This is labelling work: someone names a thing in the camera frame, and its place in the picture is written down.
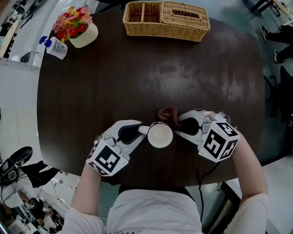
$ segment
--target white t-shirt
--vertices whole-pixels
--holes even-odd
[[[245,201],[226,234],[265,233],[268,196]],[[107,228],[96,216],[71,208],[62,234],[202,234],[196,203],[187,195],[170,191],[128,190],[109,211]]]
[[[28,198],[36,197],[36,193],[33,190],[33,186],[29,178],[22,172],[22,170],[18,170],[19,179],[17,182],[13,182],[10,185],[7,185],[3,188],[0,187],[0,194],[2,193],[2,198],[10,208],[18,207],[23,205],[22,199],[19,197],[17,191],[23,191]]]

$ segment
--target dark wooden table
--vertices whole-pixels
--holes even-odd
[[[256,39],[210,19],[202,42],[129,37],[123,12],[93,15],[99,36],[69,49],[64,60],[45,54],[38,85],[38,133],[46,164],[80,175],[95,136],[116,121],[151,124],[159,109],[225,111],[257,152],[264,122],[264,80]],[[191,186],[214,163],[196,145],[174,137],[163,149],[145,138],[111,183]],[[236,177],[224,160],[204,183]]]

